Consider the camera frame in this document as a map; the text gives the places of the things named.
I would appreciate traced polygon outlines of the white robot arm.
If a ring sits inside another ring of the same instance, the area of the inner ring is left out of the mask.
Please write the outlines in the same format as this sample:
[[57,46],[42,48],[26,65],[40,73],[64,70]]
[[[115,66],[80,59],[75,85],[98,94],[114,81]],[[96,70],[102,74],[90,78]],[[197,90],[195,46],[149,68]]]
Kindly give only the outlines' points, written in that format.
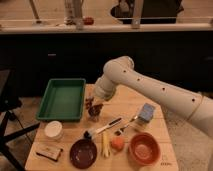
[[127,86],[168,108],[213,139],[212,99],[136,72],[129,56],[105,63],[102,76],[95,82],[93,95],[108,101],[118,85]]

